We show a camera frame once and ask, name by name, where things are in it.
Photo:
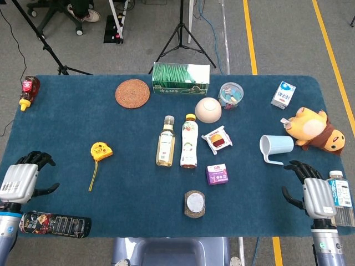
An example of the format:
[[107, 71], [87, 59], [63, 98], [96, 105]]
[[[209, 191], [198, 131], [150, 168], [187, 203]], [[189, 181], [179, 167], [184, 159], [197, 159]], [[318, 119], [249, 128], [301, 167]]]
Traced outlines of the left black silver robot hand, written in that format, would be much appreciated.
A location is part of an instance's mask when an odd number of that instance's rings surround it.
[[32, 151], [10, 165], [1, 184], [1, 202], [23, 205], [34, 197], [53, 193], [59, 183], [45, 189], [36, 188], [39, 172], [46, 164], [55, 166], [50, 154]]

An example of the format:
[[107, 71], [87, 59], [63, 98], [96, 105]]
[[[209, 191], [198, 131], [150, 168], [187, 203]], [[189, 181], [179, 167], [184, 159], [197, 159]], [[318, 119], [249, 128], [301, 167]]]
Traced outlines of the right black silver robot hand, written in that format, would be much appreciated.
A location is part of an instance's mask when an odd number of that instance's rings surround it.
[[283, 168], [296, 174], [303, 191], [302, 200], [298, 200], [283, 186], [281, 190], [285, 200], [298, 209], [304, 210], [315, 224], [330, 226], [332, 217], [336, 215], [336, 208], [328, 181], [317, 169], [301, 161], [291, 160]]

